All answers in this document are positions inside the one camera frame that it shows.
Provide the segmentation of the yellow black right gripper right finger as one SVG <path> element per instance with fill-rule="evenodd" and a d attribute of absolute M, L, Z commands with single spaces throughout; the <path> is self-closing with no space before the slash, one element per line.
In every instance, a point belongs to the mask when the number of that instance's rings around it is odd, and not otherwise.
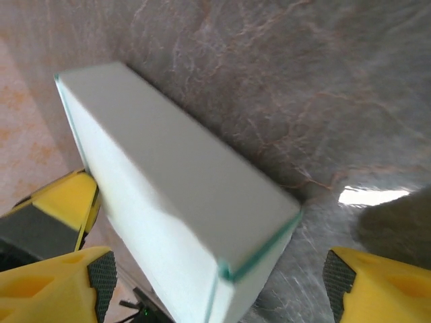
<path fill-rule="evenodd" d="M 334 247 L 323 281 L 335 322 L 430 321 L 430 271 L 424 268 Z"/>

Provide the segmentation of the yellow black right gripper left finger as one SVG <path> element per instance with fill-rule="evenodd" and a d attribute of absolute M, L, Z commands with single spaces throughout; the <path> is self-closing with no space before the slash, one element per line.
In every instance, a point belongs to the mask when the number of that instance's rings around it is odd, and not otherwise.
<path fill-rule="evenodd" d="M 103 322 L 117 285 L 113 251 L 91 247 L 1 273 L 2 322 Z"/>

